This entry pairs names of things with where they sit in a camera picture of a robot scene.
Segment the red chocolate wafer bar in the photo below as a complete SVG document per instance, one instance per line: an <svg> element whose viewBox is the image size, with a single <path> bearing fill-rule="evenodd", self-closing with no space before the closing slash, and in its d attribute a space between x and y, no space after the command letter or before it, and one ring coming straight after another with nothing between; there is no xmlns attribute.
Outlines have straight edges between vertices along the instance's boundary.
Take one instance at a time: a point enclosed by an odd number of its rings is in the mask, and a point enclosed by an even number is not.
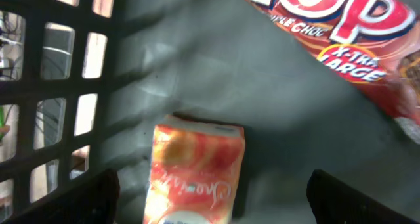
<svg viewBox="0 0 420 224"><path fill-rule="evenodd" d="M419 14L401 0L247 0L419 141Z"/></svg>

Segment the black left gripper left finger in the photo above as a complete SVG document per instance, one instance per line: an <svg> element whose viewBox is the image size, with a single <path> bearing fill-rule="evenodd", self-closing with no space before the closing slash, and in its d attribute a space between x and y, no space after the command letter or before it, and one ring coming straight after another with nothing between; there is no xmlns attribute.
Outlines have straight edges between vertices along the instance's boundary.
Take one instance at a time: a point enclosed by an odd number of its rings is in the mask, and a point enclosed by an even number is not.
<svg viewBox="0 0 420 224"><path fill-rule="evenodd" d="M107 169L88 180L77 178L75 182L73 187L38 200L4 223L113 224L120 194L117 172Z"/></svg>

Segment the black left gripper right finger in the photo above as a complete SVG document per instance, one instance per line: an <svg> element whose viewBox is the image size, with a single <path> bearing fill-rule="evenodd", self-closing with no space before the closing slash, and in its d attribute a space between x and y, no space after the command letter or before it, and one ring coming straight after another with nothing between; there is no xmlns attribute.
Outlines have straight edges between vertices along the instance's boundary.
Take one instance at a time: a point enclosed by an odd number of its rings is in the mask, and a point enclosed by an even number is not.
<svg viewBox="0 0 420 224"><path fill-rule="evenodd" d="M312 172L306 197L317 224L418 224L320 169Z"/></svg>

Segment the grey plastic basket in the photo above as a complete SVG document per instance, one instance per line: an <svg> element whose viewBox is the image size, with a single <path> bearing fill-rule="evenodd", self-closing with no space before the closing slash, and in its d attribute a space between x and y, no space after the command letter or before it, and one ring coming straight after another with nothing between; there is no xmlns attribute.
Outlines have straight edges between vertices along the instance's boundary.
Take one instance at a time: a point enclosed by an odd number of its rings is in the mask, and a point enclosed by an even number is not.
<svg viewBox="0 0 420 224"><path fill-rule="evenodd" d="M140 223L152 129L166 114L241 125L234 223L314 223L306 199L322 169L419 219L419 146L244 0L1 0L24 18L12 215L112 169L115 223Z"/></svg>

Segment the orange small carton box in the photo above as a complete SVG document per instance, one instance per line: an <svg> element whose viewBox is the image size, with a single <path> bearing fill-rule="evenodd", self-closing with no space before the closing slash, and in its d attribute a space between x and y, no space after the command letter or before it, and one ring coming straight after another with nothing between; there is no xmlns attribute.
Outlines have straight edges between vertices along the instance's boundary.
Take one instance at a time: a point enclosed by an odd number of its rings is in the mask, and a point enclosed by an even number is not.
<svg viewBox="0 0 420 224"><path fill-rule="evenodd" d="M228 224L244 129L168 115L154 128L145 224Z"/></svg>

